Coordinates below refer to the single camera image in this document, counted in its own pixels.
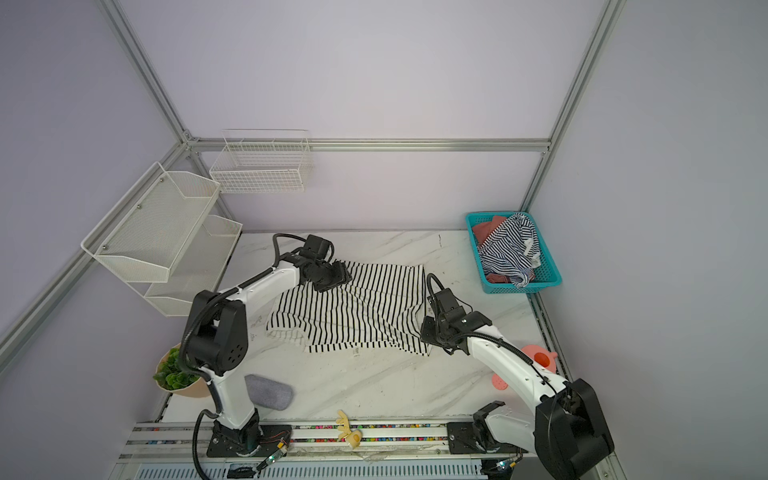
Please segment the black white striped tank top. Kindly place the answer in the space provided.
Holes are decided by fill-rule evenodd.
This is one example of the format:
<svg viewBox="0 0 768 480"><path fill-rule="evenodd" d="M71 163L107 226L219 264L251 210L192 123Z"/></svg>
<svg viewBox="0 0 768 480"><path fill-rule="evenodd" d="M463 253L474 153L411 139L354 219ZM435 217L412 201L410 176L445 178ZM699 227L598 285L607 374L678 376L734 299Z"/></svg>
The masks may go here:
<svg viewBox="0 0 768 480"><path fill-rule="evenodd" d="M420 339L426 313L422 265L347 261L351 280L326 292L309 285L284 292L265 325L274 339L308 353L349 349L396 349L427 356Z"/></svg>

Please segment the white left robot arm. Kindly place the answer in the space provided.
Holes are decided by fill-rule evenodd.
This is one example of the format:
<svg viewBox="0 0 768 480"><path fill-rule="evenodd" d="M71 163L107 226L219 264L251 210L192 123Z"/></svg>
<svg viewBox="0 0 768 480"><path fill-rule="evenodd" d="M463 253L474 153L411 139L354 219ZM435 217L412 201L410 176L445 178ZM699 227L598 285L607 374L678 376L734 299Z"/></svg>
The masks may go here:
<svg viewBox="0 0 768 480"><path fill-rule="evenodd" d="M238 372L249 349L248 315L297 286L324 293L351 281L325 238L277 233L272 244L274 261L262 272L226 291L196 294L179 345L179 368L206 384L213 418L231 431L245 430L257 417Z"/></svg>

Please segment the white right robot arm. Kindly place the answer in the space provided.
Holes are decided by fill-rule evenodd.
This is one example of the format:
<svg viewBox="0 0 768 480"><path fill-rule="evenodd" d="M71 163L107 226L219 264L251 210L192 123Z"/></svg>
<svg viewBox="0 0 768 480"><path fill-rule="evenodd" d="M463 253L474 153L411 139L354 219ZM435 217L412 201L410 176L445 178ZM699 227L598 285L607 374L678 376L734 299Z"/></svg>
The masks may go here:
<svg viewBox="0 0 768 480"><path fill-rule="evenodd" d="M453 451L535 454L555 479L579 479L615 451L598 396L582 379L549 371L510 343L479 311L468 312L452 291L427 296L432 310L421 326L423 342L461 352L488 367L527 408L517 413L500 400L478 409L471 422L448 428Z"/></svg>

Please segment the navy striped tank top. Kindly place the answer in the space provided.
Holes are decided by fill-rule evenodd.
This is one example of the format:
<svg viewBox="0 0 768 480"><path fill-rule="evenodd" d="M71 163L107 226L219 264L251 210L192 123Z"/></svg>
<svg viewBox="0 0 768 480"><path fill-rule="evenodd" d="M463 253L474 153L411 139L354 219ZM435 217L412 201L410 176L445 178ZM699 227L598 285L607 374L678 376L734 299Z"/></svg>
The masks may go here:
<svg viewBox="0 0 768 480"><path fill-rule="evenodd" d="M541 247L532 220L514 213L500 225L477 251L484 277L490 283L527 287L541 266Z"/></svg>

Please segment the red tank top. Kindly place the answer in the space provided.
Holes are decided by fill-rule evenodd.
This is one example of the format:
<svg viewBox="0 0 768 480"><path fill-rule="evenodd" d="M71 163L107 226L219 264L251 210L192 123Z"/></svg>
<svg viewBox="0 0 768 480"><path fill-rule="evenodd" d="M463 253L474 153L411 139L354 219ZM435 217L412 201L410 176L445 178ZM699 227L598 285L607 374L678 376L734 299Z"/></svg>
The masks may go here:
<svg viewBox="0 0 768 480"><path fill-rule="evenodd" d="M477 246L480 247L488 239L488 237L506 220L506 217L494 216L490 221L474 225L471 228L471 231L474 235Z"/></svg>

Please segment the teal plastic basket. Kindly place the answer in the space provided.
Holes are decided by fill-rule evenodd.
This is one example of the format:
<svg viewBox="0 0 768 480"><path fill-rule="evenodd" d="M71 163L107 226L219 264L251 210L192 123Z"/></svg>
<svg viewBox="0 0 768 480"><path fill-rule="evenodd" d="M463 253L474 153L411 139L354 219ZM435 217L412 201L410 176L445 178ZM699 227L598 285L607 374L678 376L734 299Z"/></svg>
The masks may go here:
<svg viewBox="0 0 768 480"><path fill-rule="evenodd" d="M474 235L471 231L471 228L474 225L477 225L482 222L490 221L495 215L503 216L503 217L509 217L514 213L523 213L527 215L532 222L534 223L536 230L538 232L539 237L539 243L541 247L541 266L539 268L536 268L534 270L536 276L535 279L532 280L527 287L523 288L517 288L512 284L509 283L490 283L486 280L484 277L481 264L480 264L480 258L477 251L477 244L474 238ZM546 242L544 241L543 237L539 233L538 227L535 224L535 221L531 215L529 215L526 212L479 212L479 213L469 213L466 215L466 224L467 229L469 231L470 235L470 243L471 248L473 251L474 259L476 262L478 275L480 278L480 284L483 289L483 291L486 294L533 294L535 292L538 292L544 288L548 287L554 287L558 286L562 282L562 277L559 273L559 270L557 269L555 262L550 254L550 251L546 245Z"/></svg>

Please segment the grey felt pouch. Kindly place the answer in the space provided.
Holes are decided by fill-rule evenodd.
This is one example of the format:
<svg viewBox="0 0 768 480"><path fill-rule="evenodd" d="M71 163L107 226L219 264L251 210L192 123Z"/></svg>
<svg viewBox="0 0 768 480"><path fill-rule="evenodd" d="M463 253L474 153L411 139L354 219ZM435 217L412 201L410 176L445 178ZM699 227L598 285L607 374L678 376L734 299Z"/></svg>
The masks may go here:
<svg viewBox="0 0 768 480"><path fill-rule="evenodd" d="M286 410L292 403L294 391L290 385L263 376L245 376L249 399L254 405L277 411Z"/></svg>

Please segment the yellow banana toy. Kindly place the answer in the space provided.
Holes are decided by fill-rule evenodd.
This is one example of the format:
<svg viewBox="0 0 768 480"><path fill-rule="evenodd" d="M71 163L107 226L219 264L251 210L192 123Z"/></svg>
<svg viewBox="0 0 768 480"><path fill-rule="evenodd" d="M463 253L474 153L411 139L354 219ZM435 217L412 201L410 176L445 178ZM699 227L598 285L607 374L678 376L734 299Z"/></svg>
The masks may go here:
<svg viewBox="0 0 768 480"><path fill-rule="evenodd" d="M362 443L363 434L360 430L352 428L349 417L344 411L337 411L335 423L338 431L338 439L349 445L351 449L358 448Z"/></svg>

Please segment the white mesh two-tier shelf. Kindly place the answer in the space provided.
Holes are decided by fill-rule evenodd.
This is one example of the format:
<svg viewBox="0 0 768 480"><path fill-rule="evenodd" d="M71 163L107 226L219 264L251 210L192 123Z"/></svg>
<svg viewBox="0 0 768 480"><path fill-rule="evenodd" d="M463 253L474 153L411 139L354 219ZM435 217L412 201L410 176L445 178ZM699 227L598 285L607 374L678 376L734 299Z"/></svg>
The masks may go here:
<svg viewBox="0 0 768 480"><path fill-rule="evenodd" d="M154 163L81 242L96 262L165 317L214 291L242 233L215 213L217 182Z"/></svg>

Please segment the potted green plant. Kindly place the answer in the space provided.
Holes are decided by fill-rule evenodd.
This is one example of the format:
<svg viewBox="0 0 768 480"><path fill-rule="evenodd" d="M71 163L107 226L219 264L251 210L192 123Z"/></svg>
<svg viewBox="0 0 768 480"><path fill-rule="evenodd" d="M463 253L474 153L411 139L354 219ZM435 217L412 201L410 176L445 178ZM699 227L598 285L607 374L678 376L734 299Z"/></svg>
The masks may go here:
<svg viewBox="0 0 768 480"><path fill-rule="evenodd" d="M172 347L158 363L153 380L166 392L186 398L210 396L206 383L196 375L185 373L178 365L180 345Z"/></svg>

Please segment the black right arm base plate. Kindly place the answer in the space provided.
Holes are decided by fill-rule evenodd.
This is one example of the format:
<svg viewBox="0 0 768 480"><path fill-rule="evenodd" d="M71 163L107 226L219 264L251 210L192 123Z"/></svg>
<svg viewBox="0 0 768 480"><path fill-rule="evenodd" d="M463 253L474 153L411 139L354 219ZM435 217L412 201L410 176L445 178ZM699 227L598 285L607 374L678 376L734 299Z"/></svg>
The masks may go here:
<svg viewBox="0 0 768 480"><path fill-rule="evenodd" d="M493 401L477 410L470 421L448 422L446 425L449 451L458 454L527 453L512 443L497 440L491 433L487 419L491 413L499 413L503 401Z"/></svg>

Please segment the aluminium frame rail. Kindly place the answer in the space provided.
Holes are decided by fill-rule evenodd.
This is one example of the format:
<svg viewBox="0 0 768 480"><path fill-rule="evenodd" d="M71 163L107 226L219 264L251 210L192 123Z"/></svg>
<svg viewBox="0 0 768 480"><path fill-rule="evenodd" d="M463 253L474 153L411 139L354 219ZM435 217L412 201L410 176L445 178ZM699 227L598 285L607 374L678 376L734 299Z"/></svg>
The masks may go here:
<svg viewBox="0 0 768 480"><path fill-rule="evenodd" d="M200 138L190 143L195 151L207 152L235 147L297 147L313 152L536 152L545 153L551 142L547 139L305 139L277 138L225 140Z"/></svg>

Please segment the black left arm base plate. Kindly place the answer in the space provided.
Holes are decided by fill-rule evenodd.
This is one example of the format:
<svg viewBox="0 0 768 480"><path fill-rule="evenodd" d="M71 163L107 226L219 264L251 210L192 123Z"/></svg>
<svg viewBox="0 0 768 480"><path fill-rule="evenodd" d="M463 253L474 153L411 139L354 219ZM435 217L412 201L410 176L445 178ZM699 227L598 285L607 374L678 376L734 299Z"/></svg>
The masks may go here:
<svg viewBox="0 0 768 480"><path fill-rule="evenodd" d="M278 450L278 444L288 444L293 428L287 424L259 424L233 430L215 422L206 456L208 458L266 458Z"/></svg>

